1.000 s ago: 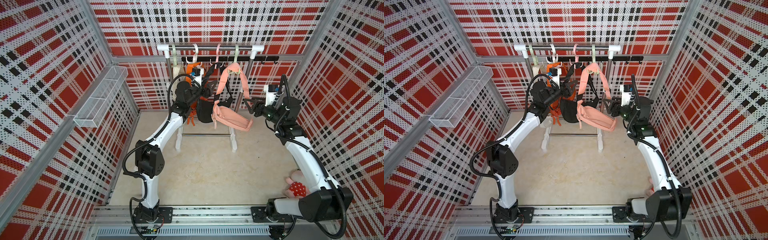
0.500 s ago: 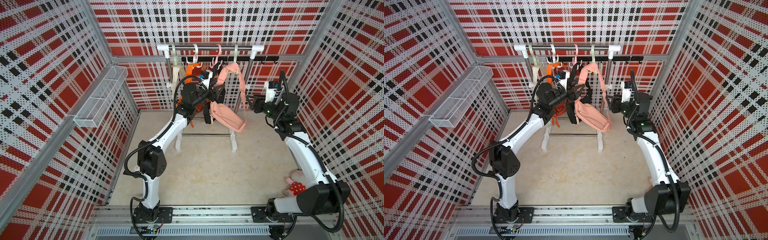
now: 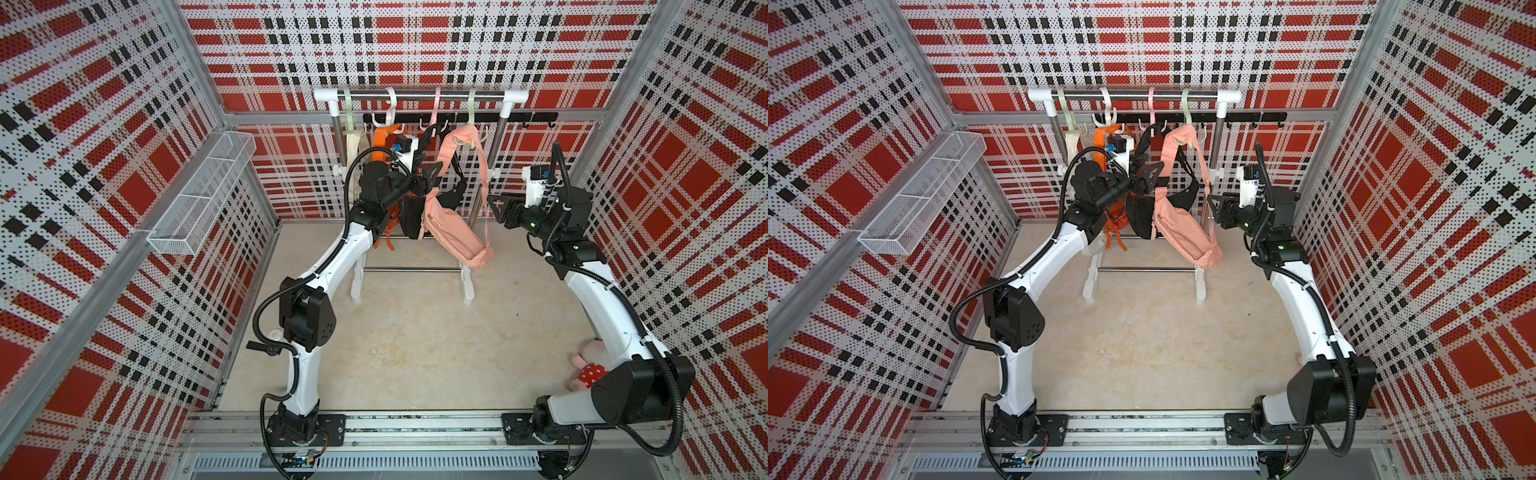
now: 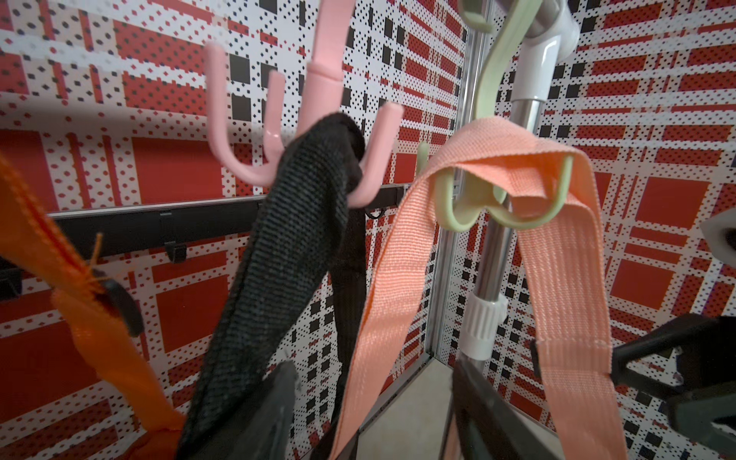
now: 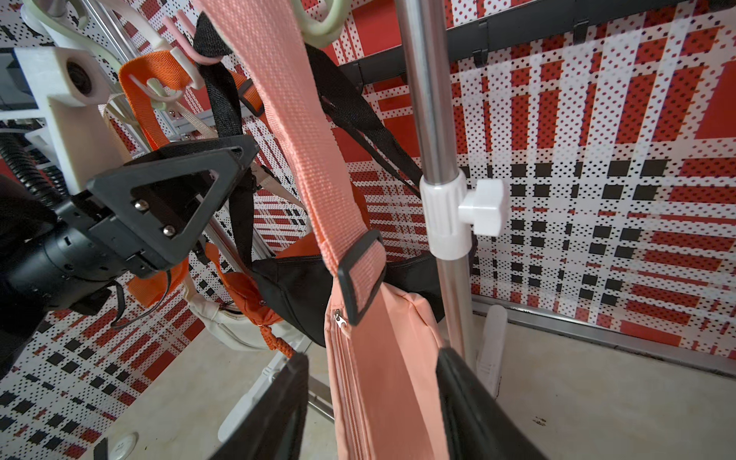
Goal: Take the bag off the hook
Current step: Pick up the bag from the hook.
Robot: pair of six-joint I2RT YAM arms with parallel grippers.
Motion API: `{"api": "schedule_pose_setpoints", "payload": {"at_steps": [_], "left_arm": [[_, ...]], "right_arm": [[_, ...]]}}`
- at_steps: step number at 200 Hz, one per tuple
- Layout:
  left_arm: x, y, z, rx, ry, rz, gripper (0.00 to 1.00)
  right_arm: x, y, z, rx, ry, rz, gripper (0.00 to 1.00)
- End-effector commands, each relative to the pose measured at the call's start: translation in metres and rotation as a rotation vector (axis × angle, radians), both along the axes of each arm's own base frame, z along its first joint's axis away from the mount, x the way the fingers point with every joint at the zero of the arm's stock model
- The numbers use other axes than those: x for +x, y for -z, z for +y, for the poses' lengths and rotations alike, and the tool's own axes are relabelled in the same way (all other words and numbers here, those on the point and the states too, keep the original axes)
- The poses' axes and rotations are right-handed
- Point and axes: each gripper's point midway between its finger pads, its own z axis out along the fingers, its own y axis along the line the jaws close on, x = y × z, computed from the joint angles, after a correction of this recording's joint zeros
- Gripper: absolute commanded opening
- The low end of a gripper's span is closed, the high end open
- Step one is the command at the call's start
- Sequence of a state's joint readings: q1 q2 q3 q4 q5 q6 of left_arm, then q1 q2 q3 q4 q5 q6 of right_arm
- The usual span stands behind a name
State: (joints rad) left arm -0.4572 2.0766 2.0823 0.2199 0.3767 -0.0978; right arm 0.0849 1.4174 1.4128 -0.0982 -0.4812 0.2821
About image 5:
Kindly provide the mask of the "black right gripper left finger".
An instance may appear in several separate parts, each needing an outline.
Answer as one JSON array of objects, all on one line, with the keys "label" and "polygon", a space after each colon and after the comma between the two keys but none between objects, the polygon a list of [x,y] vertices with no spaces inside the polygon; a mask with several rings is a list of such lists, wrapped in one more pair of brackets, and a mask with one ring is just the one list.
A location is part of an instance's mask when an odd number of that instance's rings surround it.
[{"label": "black right gripper left finger", "polygon": [[212,457],[221,460],[297,459],[306,423],[308,394],[309,359],[297,353]]}]

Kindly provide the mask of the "pink fabric bag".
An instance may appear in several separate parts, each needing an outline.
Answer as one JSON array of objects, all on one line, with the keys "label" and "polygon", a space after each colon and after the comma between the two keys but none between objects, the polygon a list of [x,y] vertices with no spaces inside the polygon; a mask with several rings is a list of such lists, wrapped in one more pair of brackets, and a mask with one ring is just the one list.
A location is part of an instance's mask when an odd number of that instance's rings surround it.
[{"label": "pink fabric bag", "polygon": [[333,275],[324,335],[339,456],[447,458],[435,316],[424,297],[383,280],[386,253],[354,199],[291,3],[199,7],[251,76]]}]

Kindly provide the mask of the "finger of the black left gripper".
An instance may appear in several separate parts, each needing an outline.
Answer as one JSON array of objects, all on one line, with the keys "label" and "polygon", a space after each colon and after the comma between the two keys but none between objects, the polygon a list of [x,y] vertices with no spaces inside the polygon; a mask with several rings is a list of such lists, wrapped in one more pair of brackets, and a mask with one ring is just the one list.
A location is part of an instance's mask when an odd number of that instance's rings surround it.
[{"label": "finger of the black left gripper", "polygon": [[130,270],[184,261],[260,151],[248,135],[176,142],[90,179],[103,205],[89,229]]}]

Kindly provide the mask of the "black fabric bag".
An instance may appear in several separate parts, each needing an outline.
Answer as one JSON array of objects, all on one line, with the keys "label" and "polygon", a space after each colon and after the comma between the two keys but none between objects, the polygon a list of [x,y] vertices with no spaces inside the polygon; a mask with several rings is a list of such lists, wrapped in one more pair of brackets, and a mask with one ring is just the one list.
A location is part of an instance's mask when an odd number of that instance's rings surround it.
[{"label": "black fabric bag", "polygon": [[[312,46],[307,48],[307,53],[325,113],[381,168],[417,194],[422,175],[419,166],[333,61]],[[254,109],[256,115],[264,113],[259,96],[247,96],[247,91],[254,87],[250,80],[231,73],[220,63],[203,65],[200,72],[220,136],[241,134],[243,105]],[[322,260],[314,234],[306,235],[274,258],[252,259],[256,187],[255,174],[246,172],[229,198],[234,240],[248,269],[247,273],[235,273],[229,278],[231,296],[244,314],[276,314],[313,342],[323,345],[324,316],[333,277]]]}]

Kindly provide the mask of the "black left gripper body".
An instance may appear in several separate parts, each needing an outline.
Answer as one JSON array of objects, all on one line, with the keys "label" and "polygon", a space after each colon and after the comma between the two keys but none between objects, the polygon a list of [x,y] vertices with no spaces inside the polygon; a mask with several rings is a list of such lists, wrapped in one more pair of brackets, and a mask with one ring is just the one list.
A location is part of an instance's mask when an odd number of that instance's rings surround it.
[{"label": "black left gripper body", "polygon": [[52,228],[5,258],[5,306],[14,314],[97,314],[117,278],[158,272],[153,247],[90,195],[71,197],[54,211],[40,205],[36,215],[50,217]]}]

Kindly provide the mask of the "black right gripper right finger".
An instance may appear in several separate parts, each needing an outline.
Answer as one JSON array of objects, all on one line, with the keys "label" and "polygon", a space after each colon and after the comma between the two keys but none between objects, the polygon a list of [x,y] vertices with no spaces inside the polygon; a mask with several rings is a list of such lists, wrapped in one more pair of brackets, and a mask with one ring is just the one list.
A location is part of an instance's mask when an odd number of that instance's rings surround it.
[{"label": "black right gripper right finger", "polygon": [[436,377],[450,458],[545,458],[452,348],[439,351]]}]

